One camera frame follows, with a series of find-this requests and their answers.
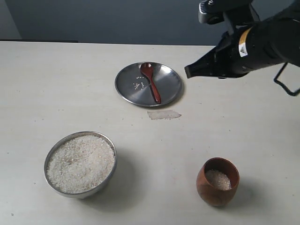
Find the red wooden spoon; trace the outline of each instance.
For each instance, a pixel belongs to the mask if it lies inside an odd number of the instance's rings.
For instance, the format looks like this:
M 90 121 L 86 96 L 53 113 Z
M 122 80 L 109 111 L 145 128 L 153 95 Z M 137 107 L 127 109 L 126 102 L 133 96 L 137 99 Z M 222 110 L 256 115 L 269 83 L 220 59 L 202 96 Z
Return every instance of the red wooden spoon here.
M 148 78 L 148 80 L 150 81 L 150 88 L 152 90 L 152 93 L 154 95 L 154 99 L 156 101 L 157 104 L 161 104 L 161 97 L 160 94 L 158 92 L 158 89 L 155 86 L 155 83 L 153 82 L 153 67 L 150 63 L 143 63 L 141 65 L 140 68 L 140 72 Z

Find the orange label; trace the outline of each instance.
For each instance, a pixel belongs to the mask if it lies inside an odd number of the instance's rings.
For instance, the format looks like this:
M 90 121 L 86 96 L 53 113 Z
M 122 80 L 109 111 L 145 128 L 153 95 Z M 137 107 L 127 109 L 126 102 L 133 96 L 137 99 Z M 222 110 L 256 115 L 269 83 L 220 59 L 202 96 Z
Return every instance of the orange label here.
M 248 30 L 244 31 L 244 33 L 243 33 L 242 36 L 240 37 L 239 45 L 241 45 L 241 44 L 243 44 L 243 43 L 246 43 L 246 39 L 247 39 L 248 33 L 250 32 L 251 29 L 252 29 L 252 27 L 249 28 Z

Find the white table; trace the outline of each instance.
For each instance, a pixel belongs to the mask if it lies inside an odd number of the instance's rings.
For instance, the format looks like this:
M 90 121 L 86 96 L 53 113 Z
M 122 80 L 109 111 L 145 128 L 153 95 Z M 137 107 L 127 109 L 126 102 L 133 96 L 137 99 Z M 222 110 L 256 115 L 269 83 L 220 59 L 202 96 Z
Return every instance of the white table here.
M 187 80 L 184 67 L 209 49 L 0 42 L 0 224 L 298 224 L 300 98 L 272 82 L 279 66 L 241 79 Z M 185 93 L 166 109 L 180 118 L 151 120 L 118 95 L 116 74 L 139 61 L 179 73 Z M 56 194 L 43 166 L 58 140 L 84 130 L 111 138 L 119 163 L 107 189 L 83 201 Z M 223 209 L 195 187 L 212 157 L 240 172 Z

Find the gray wall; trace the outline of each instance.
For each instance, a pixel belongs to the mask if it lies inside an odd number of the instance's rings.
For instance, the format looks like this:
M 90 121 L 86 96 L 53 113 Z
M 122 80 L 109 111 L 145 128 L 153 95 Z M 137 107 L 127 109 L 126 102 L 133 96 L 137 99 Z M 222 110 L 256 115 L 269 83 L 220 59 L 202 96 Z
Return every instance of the gray wall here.
M 0 0 L 0 39 L 21 39 L 4 0 Z
M 256 0 L 262 19 L 293 0 Z M 24 39 L 215 45 L 224 24 L 198 22 L 199 0 L 7 0 Z

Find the robotic arm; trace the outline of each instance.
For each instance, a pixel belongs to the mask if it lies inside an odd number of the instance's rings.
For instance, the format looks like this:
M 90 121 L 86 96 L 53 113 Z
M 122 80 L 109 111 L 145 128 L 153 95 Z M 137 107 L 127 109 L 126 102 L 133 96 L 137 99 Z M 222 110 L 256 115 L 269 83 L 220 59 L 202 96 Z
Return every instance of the robotic arm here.
M 273 17 L 260 21 L 253 0 L 206 0 L 199 4 L 199 22 L 225 22 L 227 32 L 219 44 L 185 67 L 188 78 L 212 76 L 239 78 L 261 68 L 284 63 L 274 82 L 289 95 L 278 78 L 288 63 L 300 67 L 300 0 Z

